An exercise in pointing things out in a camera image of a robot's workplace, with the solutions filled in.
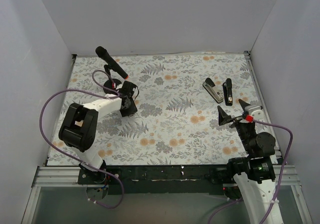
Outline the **grey black stapler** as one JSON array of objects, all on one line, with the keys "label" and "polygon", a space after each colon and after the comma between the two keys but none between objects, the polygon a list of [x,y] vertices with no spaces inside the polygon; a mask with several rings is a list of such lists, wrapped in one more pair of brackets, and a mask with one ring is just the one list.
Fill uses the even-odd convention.
[{"label": "grey black stapler", "polygon": [[218,104],[224,100],[221,91],[216,87],[211,78],[206,78],[202,85]]}]

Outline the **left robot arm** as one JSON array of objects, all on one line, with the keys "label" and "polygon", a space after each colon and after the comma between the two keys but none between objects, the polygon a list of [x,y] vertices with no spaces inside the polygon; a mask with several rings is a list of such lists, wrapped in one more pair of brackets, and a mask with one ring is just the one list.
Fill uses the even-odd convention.
[{"label": "left robot arm", "polygon": [[59,130],[59,139],[70,147],[80,158],[80,167],[94,183],[103,183],[106,179],[106,164],[94,149],[98,120],[115,111],[122,117],[137,112],[133,95],[138,90],[132,82],[124,83],[116,90],[119,96],[106,94],[102,99],[83,105],[72,103]]}]

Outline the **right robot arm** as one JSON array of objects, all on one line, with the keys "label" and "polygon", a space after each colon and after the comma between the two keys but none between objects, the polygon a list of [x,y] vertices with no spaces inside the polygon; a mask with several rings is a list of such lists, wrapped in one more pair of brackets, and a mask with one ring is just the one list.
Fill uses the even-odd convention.
[{"label": "right robot arm", "polygon": [[235,128],[247,153],[246,157],[231,158],[226,176],[238,185],[251,223],[282,223],[278,199],[274,197],[276,178],[271,156],[275,154],[276,139],[268,132],[256,132],[255,121],[263,120],[262,106],[239,101],[243,113],[228,115],[218,106],[218,124]]}]

